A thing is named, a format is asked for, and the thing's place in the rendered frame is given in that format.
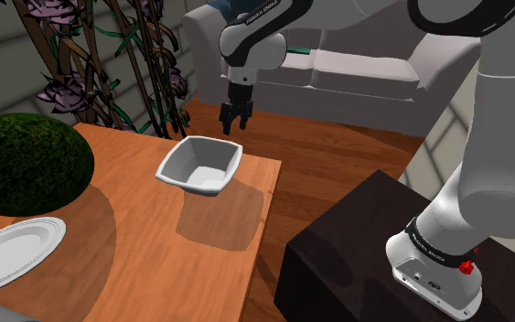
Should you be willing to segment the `dark robot stand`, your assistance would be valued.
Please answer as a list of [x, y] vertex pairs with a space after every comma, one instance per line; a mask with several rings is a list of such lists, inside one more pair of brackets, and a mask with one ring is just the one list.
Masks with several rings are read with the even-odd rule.
[[[386, 241], [429, 201], [380, 170], [286, 244], [274, 303], [287, 322], [456, 322], [392, 276]], [[515, 252], [478, 247], [484, 297], [468, 322], [515, 322]]]

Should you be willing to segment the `white square bowl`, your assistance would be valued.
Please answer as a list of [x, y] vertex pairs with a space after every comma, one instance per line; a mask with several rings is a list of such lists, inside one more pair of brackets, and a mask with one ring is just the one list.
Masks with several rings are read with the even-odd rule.
[[230, 183], [242, 152], [232, 141], [189, 135], [170, 150], [155, 177], [188, 193], [215, 197]]

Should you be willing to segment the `white round plate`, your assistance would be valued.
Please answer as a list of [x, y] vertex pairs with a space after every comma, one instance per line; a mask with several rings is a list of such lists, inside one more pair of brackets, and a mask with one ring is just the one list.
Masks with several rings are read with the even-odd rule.
[[55, 217], [22, 220], [0, 229], [0, 288], [41, 264], [65, 234], [65, 222]]

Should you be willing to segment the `purple flowered twig plant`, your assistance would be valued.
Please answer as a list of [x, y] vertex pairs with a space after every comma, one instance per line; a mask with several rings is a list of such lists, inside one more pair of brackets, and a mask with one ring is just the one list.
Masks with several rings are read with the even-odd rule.
[[[167, 138], [183, 134], [189, 115], [177, 107], [188, 96], [174, 56], [175, 34], [166, 27], [165, 0], [126, 0], [127, 16], [118, 0], [0, 0], [13, 4], [48, 68], [47, 86], [38, 95], [54, 105], [54, 113], [71, 113], [80, 123], [143, 133], [153, 128]], [[96, 36], [118, 38], [116, 50], [126, 53], [148, 113], [140, 128], [113, 98], [120, 80], [110, 80], [99, 57]]]

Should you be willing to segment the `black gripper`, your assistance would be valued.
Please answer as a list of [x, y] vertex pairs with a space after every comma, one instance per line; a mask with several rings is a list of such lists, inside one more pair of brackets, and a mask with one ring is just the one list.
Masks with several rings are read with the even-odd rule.
[[228, 85], [228, 102], [224, 102], [220, 108], [220, 122], [222, 124], [223, 133], [229, 135], [231, 133], [231, 122], [234, 120], [232, 115], [240, 116], [241, 130], [245, 130], [249, 119], [252, 116], [252, 85], [245, 85], [229, 82]]

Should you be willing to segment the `wooden table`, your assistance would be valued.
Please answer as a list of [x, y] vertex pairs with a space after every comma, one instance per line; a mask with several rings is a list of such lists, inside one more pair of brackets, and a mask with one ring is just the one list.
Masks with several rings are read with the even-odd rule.
[[281, 164], [246, 155], [216, 197], [158, 180], [169, 140], [80, 123], [95, 171], [43, 263], [0, 288], [39, 322], [241, 322]]

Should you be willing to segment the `dark green mossy dome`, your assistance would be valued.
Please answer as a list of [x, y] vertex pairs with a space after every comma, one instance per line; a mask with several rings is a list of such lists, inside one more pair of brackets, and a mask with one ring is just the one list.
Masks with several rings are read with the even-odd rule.
[[63, 208], [89, 186], [94, 155], [72, 126], [34, 113], [0, 114], [0, 216]]

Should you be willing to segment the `white sofa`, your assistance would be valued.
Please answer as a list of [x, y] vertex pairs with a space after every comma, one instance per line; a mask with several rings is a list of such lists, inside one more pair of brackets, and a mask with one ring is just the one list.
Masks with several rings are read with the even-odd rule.
[[480, 55], [419, 29], [409, 0], [212, 0], [182, 24], [200, 99], [252, 85], [253, 110], [426, 136]]

